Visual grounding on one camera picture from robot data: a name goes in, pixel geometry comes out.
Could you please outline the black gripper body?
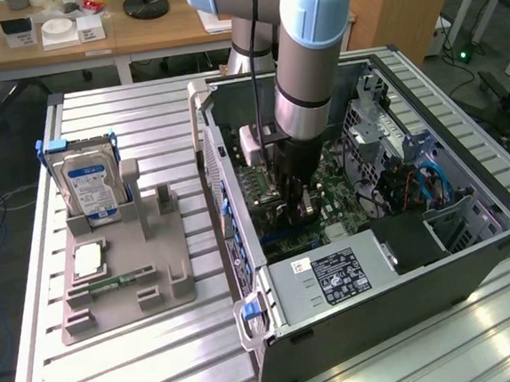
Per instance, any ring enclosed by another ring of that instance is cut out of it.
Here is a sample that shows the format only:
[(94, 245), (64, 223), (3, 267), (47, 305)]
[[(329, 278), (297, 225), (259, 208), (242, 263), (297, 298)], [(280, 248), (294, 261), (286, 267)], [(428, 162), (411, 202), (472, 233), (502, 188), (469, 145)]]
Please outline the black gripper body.
[(281, 191), (309, 185), (320, 163), (323, 140), (308, 141), (287, 138), (276, 142), (273, 153), (275, 180)]

